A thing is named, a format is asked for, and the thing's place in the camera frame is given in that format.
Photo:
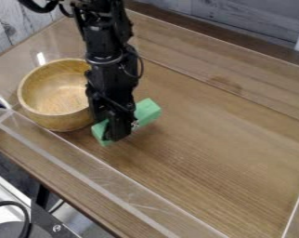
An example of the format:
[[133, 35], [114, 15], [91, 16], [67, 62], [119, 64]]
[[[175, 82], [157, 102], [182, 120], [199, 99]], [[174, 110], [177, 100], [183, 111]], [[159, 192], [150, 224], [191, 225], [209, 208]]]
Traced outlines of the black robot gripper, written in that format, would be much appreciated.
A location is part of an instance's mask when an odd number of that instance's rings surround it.
[[85, 72], [90, 114], [95, 123], [107, 119], [102, 138], [119, 141], [131, 133], [134, 117], [133, 90], [138, 85], [142, 62], [137, 57], [115, 59], [86, 58], [90, 69]]

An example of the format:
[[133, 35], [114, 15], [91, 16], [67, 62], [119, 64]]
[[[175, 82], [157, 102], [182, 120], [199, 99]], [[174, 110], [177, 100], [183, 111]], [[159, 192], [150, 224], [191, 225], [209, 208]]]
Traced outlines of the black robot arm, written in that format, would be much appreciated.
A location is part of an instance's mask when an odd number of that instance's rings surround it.
[[118, 141], [131, 133], [135, 121], [133, 90], [143, 74], [143, 63], [134, 47], [131, 21], [123, 0], [17, 0], [38, 14], [57, 9], [75, 21], [85, 43], [85, 72], [89, 108], [97, 123], [106, 125], [103, 140]]

